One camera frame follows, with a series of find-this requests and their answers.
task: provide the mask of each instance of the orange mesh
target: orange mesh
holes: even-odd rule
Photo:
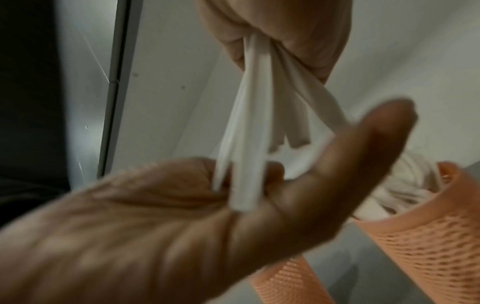
[[[265,304],[333,304],[303,256],[261,270],[250,283]]]
[[[480,187],[453,164],[447,189],[407,213],[357,222],[437,304],[480,303]]]

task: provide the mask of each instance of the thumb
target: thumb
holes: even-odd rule
[[[269,190],[232,227],[228,272],[241,278],[332,239],[387,174],[416,120],[412,101],[387,102],[340,133],[310,171]]]

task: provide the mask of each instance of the human hand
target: human hand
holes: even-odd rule
[[[278,41],[325,83],[350,34],[352,0],[195,0],[208,30],[244,68],[243,38]]]
[[[258,209],[211,191],[215,162],[185,159],[109,177],[0,233],[0,302],[201,303],[260,267],[331,240],[401,153],[417,116],[386,103],[291,181],[267,166]]]

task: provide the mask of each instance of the hand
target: hand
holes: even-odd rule
[[[195,0],[208,30],[244,68],[243,38],[258,29],[325,83],[350,34],[352,0]]]
[[[382,180],[416,121],[394,101],[344,130],[311,170],[267,167],[260,207],[227,206],[215,162],[185,159],[107,178],[0,233],[0,302],[201,303],[260,267],[331,240]]]

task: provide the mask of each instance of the orange mesh tube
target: orange mesh tube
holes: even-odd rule
[[[480,187],[451,163],[447,188],[406,213],[359,227],[437,304],[480,303]]]
[[[250,277],[265,304],[334,304],[303,256],[291,258]]]

